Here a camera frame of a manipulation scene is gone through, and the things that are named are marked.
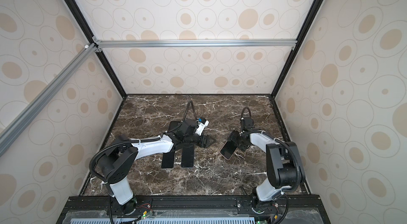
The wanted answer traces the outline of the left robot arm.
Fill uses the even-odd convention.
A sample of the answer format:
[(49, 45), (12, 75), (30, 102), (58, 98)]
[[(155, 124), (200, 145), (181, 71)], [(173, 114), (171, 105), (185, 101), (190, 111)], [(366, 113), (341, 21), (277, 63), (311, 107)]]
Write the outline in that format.
[(170, 122), (169, 129), (156, 137), (128, 139), (120, 135), (92, 157), (89, 170), (107, 186), (109, 195), (119, 204), (121, 212), (132, 214), (137, 209), (128, 180), (133, 163), (143, 157), (162, 154), (162, 168), (173, 168), (175, 153), (181, 150), (181, 166), (193, 167), (195, 147), (209, 148), (216, 142), (213, 137), (204, 134), (208, 124), (204, 118), (185, 118)]

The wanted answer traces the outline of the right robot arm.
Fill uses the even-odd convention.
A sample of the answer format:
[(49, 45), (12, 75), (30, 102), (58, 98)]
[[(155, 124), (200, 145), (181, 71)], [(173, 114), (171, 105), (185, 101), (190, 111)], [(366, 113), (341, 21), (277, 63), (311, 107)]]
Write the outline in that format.
[(251, 194), (255, 213), (263, 213), (266, 203), (273, 203), (287, 192), (294, 192), (305, 179), (298, 147), (281, 141), (264, 130), (256, 129), (251, 117), (240, 118), (241, 130), (233, 130), (221, 150), (230, 159), (236, 150), (246, 151), (257, 146), (266, 154), (267, 178)]

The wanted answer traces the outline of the bare black phone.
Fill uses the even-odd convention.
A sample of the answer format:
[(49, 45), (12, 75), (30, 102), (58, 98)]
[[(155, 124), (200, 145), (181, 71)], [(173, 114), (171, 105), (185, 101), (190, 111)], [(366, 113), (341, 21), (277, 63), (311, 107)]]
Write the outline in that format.
[(194, 166), (195, 146), (193, 144), (182, 148), (181, 167), (191, 168)]
[(163, 154), (162, 164), (161, 164), (162, 169), (171, 169), (174, 167), (175, 154), (176, 154), (176, 152), (174, 152), (174, 151)]

